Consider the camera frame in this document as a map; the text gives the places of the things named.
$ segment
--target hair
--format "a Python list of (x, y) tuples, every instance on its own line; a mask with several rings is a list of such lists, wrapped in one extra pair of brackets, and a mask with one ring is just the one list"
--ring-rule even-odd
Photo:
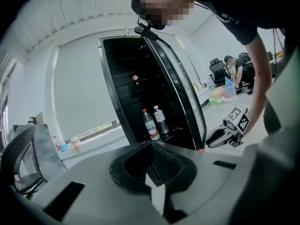
[(229, 60), (229, 59), (232, 59), (232, 58), (233, 58), (232, 56), (226, 55), (226, 56), (224, 57), (224, 63), (228, 64), (228, 60)]

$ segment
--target office chair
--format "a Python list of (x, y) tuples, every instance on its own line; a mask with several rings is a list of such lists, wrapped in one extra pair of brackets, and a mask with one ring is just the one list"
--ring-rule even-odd
[(226, 72), (223, 61), (220, 61), (218, 58), (210, 61), (210, 69), (213, 72), (215, 78), (212, 77), (212, 74), (210, 76), (217, 86), (222, 86), (225, 84), (225, 77), (227, 77), (228, 79), (231, 78), (228, 68)]
[[(33, 140), (35, 130), (35, 126), (32, 126), (16, 136), (4, 149), (1, 159), (1, 170), (5, 177), (5, 182), (7, 182), (14, 191), (23, 195), (35, 192), (36, 188), (43, 181), (47, 182), (38, 165)], [(29, 148), (31, 149), (31, 156), (36, 172), (21, 177), (20, 163)]]

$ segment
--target black display fridge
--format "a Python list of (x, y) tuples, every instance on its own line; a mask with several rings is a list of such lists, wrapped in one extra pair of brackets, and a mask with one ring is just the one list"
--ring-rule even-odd
[[(130, 144), (150, 139), (142, 109), (156, 123), (153, 107), (158, 105), (170, 129), (167, 135), (160, 134), (161, 141), (193, 150), (204, 148), (201, 105), (183, 65), (165, 41), (106, 37), (98, 40), (98, 47), (112, 104)], [(138, 81), (132, 81), (133, 74)]]

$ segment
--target wicker chair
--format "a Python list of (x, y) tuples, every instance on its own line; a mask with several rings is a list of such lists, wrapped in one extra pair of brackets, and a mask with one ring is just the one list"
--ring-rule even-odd
[[(33, 140), (35, 130), (35, 126), (32, 126), (22, 131), (4, 149), (1, 159), (1, 170), (6, 180), (5, 182), (7, 182), (13, 190), (23, 195), (28, 194), (27, 192), (30, 189), (31, 191), (29, 193), (33, 193), (43, 181), (47, 182), (38, 166), (38, 158)], [(20, 163), (28, 149), (31, 150), (31, 156), (36, 172), (21, 177)]]

